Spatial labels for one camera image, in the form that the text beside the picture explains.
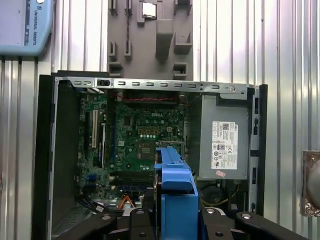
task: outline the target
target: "foil-wrapped object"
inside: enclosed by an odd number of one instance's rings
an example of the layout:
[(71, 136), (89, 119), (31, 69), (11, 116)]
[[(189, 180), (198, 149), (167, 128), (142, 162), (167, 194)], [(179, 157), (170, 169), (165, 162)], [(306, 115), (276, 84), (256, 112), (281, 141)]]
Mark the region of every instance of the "foil-wrapped object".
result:
[(320, 151), (303, 151), (302, 214), (320, 217)]

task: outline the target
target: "red sticker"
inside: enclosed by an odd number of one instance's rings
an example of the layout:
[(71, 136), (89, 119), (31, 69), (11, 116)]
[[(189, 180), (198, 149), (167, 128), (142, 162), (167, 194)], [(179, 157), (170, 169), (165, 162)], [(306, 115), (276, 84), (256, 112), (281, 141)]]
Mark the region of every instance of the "red sticker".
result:
[(215, 174), (217, 174), (218, 176), (220, 176), (220, 177), (222, 177), (222, 178), (224, 178), (224, 177), (226, 176), (226, 174), (225, 174), (223, 171), (219, 171), (219, 170), (217, 170), (217, 171), (215, 172)]

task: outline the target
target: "dell logo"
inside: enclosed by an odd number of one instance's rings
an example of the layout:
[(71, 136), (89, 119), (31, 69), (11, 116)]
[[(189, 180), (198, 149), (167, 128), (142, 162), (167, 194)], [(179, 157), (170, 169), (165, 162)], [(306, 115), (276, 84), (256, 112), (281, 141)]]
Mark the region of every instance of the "dell logo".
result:
[(151, 113), (151, 117), (163, 117), (163, 115), (162, 115), (162, 113), (152, 112), (152, 113)]

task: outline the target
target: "sticker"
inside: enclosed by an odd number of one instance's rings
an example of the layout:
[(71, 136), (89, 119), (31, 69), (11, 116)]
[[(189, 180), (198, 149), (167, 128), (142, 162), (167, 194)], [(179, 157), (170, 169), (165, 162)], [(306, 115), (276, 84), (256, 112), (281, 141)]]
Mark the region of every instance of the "sticker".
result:
[(125, 141), (119, 141), (118, 142), (119, 147), (124, 147), (125, 146)]
[(223, 171), (219, 171), (219, 170), (217, 170), (217, 171), (215, 172), (215, 174), (217, 174), (218, 176), (220, 176), (220, 177), (222, 177), (222, 178), (224, 178), (225, 175), (226, 175)]
[[(211, 150), (211, 169), (237, 169), (238, 125), (235, 122), (212, 122)], [(216, 171), (215, 174), (217, 174), (220, 177), (224, 177), (226, 175), (222, 171)]]
[(96, 206), (95, 210), (97, 210), (98, 212), (103, 212), (104, 208), (101, 206)]

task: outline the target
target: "red cable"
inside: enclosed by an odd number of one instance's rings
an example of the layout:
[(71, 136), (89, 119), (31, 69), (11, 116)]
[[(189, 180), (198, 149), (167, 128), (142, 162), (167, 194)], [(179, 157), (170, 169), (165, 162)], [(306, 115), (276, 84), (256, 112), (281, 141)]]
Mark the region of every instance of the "red cable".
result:
[(169, 98), (169, 97), (166, 97), (166, 98), (125, 98), (120, 95), (115, 95), (115, 96), (119, 97), (125, 101), (157, 101), (157, 102), (160, 102), (160, 101), (174, 101), (175, 100), (174, 98)]

